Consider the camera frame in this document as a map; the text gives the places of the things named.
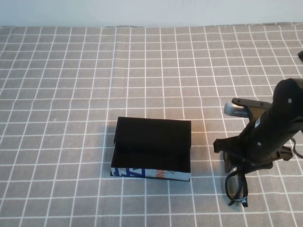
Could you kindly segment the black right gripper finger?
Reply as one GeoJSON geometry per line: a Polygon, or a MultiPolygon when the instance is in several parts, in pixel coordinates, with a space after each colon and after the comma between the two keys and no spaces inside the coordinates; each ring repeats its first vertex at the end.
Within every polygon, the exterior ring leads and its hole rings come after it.
{"type": "Polygon", "coordinates": [[[235,168],[235,158],[227,152],[223,152],[224,171],[231,172],[235,168]]]}
{"type": "Polygon", "coordinates": [[[239,169],[240,175],[246,175],[251,172],[251,164],[250,163],[242,163],[239,169]]]}

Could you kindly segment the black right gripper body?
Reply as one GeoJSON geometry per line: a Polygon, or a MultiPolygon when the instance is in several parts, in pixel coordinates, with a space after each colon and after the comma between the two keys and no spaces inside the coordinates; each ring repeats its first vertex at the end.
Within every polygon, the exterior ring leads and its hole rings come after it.
{"type": "Polygon", "coordinates": [[[274,161],[288,161],[293,157],[285,144],[293,137],[293,126],[282,122],[282,115],[272,107],[259,118],[251,120],[244,130],[234,137],[216,139],[214,152],[227,152],[235,158],[235,167],[250,163],[251,170],[270,169],[274,161]]]}

